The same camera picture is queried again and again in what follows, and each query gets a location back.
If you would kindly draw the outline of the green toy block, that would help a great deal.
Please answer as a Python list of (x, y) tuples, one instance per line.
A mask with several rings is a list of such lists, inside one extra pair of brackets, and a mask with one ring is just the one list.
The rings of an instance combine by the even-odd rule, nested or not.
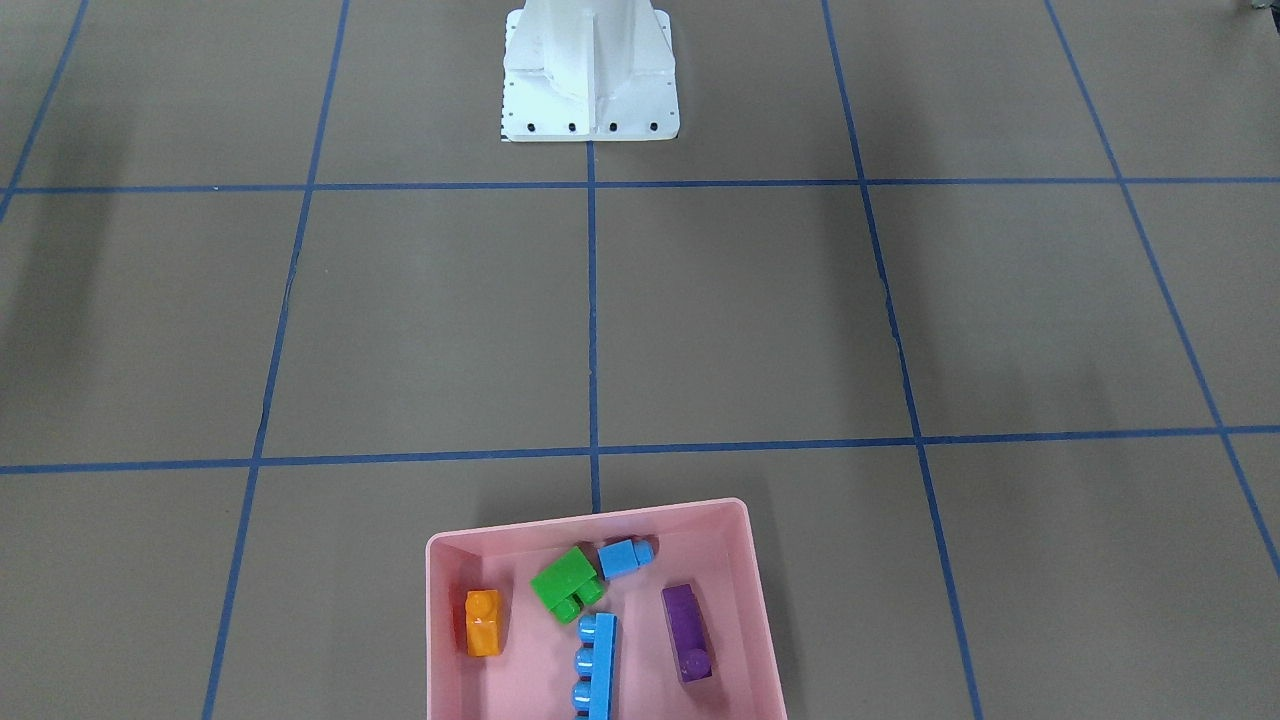
[(577, 546), (564, 551), (530, 582), (541, 606), (559, 624), (568, 624), (605, 596), (605, 583)]

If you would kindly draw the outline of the purple toy block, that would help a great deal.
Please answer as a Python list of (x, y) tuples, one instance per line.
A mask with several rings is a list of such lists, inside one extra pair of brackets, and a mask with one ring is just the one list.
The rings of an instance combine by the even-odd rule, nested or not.
[(701, 615), (701, 606), (690, 584), (668, 585), (660, 591), (676, 673), (682, 685), (709, 679), (714, 660)]

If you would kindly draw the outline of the long blue toy block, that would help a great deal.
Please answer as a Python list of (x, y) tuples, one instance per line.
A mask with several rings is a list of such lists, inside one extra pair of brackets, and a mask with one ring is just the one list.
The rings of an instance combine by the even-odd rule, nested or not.
[(614, 716), (614, 660), (618, 618), (612, 612), (584, 614), (579, 619), (575, 669), (579, 675), (572, 691), (576, 719)]

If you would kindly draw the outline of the pink plastic box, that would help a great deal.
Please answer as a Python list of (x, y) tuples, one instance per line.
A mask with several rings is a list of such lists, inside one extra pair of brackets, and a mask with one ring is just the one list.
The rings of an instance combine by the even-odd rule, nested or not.
[[(534, 577), (621, 541), (653, 560), (559, 621)], [(613, 719), (788, 715), (739, 498), (444, 532), (424, 561), (429, 719), (588, 719), (603, 688)]]

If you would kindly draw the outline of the small blue toy block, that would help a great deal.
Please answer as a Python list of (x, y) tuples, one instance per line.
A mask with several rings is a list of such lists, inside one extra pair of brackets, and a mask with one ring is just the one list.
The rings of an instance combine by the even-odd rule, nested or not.
[(627, 538), (602, 546), (596, 557), (602, 575), (607, 582), (612, 582), (653, 562), (655, 551), (649, 539)]

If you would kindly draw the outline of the orange toy block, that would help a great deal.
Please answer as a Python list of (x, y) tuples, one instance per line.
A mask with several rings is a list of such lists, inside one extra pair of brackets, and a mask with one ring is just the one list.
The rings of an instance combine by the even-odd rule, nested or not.
[(470, 657), (485, 659), (502, 652), (502, 593), (497, 589), (471, 589), (463, 598), (463, 629)]

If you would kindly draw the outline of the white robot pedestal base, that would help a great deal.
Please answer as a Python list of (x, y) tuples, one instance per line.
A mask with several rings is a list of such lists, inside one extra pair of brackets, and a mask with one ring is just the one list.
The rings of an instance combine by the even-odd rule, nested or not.
[(504, 23), (500, 140), (646, 142), (681, 127), (669, 14), (649, 1), (527, 1)]

